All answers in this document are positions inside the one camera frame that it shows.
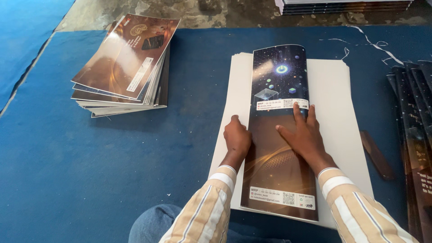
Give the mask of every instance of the logo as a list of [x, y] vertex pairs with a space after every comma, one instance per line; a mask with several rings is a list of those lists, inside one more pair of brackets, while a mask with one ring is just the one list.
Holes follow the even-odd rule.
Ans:
[[126, 20], [126, 23], [124, 23], [124, 26], [126, 26], [127, 23], [129, 23], [129, 21], [130, 21], [130, 19], [127, 19], [127, 20]]

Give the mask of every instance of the blue jeans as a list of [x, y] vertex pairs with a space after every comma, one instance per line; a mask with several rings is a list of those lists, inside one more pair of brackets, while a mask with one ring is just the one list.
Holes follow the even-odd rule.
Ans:
[[[180, 207], [161, 204], [143, 212], [132, 225], [129, 243], [158, 243], [172, 226], [181, 211]], [[232, 230], [227, 232], [227, 243], [291, 243], [289, 240], [264, 239], [243, 236]]]

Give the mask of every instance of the hand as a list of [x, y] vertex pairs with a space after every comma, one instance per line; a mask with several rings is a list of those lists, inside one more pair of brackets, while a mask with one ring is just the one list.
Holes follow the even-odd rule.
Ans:
[[292, 149], [306, 160], [316, 176], [325, 168], [337, 167], [333, 158], [324, 149], [320, 124], [315, 116], [315, 105], [309, 107], [306, 122], [300, 113], [297, 102], [294, 103], [293, 108], [297, 131], [292, 133], [281, 125], [277, 125], [276, 130], [285, 138]]
[[251, 132], [246, 130], [246, 126], [240, 123], [238, 115], [233, 115], [231, 122], [225, 126], [223, 137], [228, 152], [220, 165], [229, 165], [238, 172], [251, 146]]

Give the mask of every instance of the transparent cube graphic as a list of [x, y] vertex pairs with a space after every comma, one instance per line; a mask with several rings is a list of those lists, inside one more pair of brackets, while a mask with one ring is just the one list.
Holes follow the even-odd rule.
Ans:
[[275, 100], [279, 92], [270, 89], [263, 89], [254, 95], [254, 106], [257, 106], [257, 102], [266, 100]]

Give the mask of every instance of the white paper sheet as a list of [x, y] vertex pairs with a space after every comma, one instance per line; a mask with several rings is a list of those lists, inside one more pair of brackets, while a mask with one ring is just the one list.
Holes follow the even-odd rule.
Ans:
[[[225, 110], [209, 176], [215, 172], [227, 152], [223, 132], [225, 125], [230, 122], [231, 116], [238, 115], [240, 122], [248, 127], [252, 61], [253, 54], [243, 52], [231, 58]], [[326, 151], [333, 157], [340, 169], [364, 193], [373, 197], [369, 171], [351, 101], [349, 68], [341, 60], [308, 59], [307, 66], [310, 104], [316, 106], [316, 116], [320, 122], [320, 131]], [[330, 207], [319, 189], [318, 181], [316, 182], [318, 222], [240, 207], [243, 170], [244, 162], [237, 175], [231, 209], [278, 215], [324, 227], [336, 228]]]

